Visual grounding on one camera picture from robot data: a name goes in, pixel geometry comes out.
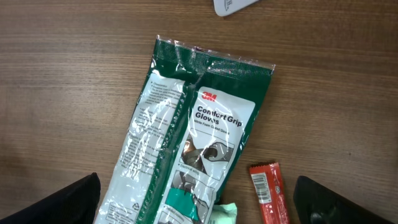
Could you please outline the red sachet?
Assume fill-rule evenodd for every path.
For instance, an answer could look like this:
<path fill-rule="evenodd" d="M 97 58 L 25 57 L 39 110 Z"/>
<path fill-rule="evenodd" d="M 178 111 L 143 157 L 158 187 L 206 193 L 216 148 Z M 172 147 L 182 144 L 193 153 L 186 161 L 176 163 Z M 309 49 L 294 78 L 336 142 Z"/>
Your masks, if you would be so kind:
<path fill-rule="evenodd" d="M 249 168 L 261 208 L 264 224 L 289 224 L 284 185 L 279 164 L 272 163 Z"/>

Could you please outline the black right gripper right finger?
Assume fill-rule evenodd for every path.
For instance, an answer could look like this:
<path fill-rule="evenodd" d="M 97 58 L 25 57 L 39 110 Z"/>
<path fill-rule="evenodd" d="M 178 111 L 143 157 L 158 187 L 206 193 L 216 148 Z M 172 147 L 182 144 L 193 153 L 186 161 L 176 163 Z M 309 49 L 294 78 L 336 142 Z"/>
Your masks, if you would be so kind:
<path fill-rule="evenodd" d="M 304 175 L 296 181 L 294 204 L 301 223 L 393 224 Z"/>

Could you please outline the green glove package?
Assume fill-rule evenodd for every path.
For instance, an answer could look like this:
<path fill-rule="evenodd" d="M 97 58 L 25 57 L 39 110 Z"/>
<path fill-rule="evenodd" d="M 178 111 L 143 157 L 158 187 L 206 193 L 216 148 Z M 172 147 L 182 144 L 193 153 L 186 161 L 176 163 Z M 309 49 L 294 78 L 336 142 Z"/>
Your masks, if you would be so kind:
<path fill-rule="evenodd" d="M 208 223 L 274 69 L 158 36 L 96 223 Z"/>

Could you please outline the white barcode scanner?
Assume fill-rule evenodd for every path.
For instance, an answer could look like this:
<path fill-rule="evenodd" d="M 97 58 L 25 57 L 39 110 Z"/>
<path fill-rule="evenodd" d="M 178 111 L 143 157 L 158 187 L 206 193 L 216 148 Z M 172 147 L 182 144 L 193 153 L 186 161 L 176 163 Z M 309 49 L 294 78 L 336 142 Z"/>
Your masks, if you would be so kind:
<path fill-rule="evenodd" d="M 215 12 L 220 17 L 228 16 L 255 2 L 258 0 L 213 0 Z"/>

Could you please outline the light green sachet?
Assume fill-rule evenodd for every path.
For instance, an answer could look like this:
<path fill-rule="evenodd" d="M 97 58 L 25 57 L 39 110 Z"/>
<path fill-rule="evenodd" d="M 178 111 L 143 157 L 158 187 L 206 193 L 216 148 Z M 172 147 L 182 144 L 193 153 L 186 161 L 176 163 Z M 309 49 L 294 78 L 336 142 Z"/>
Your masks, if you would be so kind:
<path fill-rule="evenodd" d="M 235 203 L 214 205 L 208 224 L 235 224 L 238 208 Z"/>

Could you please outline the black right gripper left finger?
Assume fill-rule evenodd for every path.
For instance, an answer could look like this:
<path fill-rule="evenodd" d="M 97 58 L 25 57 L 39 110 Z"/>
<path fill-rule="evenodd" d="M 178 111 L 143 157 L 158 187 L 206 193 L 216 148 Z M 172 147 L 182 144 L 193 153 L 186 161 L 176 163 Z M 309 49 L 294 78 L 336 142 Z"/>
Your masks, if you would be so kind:
<path fill-rule="evenodd" d="M 97 173 L 1 219 L 1 224 L 92 224 L 101 195 Z"/>

